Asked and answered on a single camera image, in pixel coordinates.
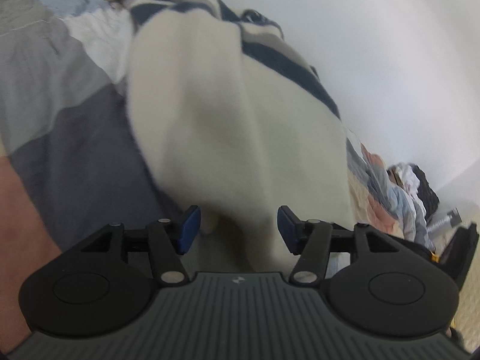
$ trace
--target patchwork bedding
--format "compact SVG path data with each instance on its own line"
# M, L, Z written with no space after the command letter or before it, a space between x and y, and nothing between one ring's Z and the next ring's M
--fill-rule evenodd
M214 44L222 52L207 54L207 38L196 44L211 28L222 34ZM23 280L109 222L138 228L190 203L214 206L265 233L249 234L252 261L267 250L288 266L294 260L270 238L272 210L288 204L305 218L371 223L428 246L408 196L390 183L380 157L345 134L314 70L282 37L276 23L219 0L0 0L2 352L29 332L17 303ZM169 49L187 50L189 59L161 64ZM175 104L183 105L176 145L159 156L151 137L159 139ZM192 116L199 104L208 128ZM301 128L292 114L303 115ZM231 156L232 145L241 156ZM188 165L205 152L217 168L205 163L193 174ZM222 167L245 172L249 183L239 176L226 184ZM258 200L237 208L232 196L242 194ZM310 206L296 207L302 196Z

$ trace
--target ribbed surface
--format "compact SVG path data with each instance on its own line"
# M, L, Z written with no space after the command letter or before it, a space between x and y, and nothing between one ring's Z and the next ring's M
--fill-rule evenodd
M160 291L130 326L87 340L35 333L14 360L430 360L466 359L442 335L380 340L338 321L311 289L279 274L198 274Z

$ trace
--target light blue fabric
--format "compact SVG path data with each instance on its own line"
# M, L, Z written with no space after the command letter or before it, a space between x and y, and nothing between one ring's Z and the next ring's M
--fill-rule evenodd
M78 16L84 12L109 7L107 0L39 0L46 8L60 17Z

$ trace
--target orange fabric patch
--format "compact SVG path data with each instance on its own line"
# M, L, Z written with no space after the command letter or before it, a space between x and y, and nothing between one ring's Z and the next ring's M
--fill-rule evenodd
M0 350L30 330L18 305L23 281L60 254L7 157L0 158Z

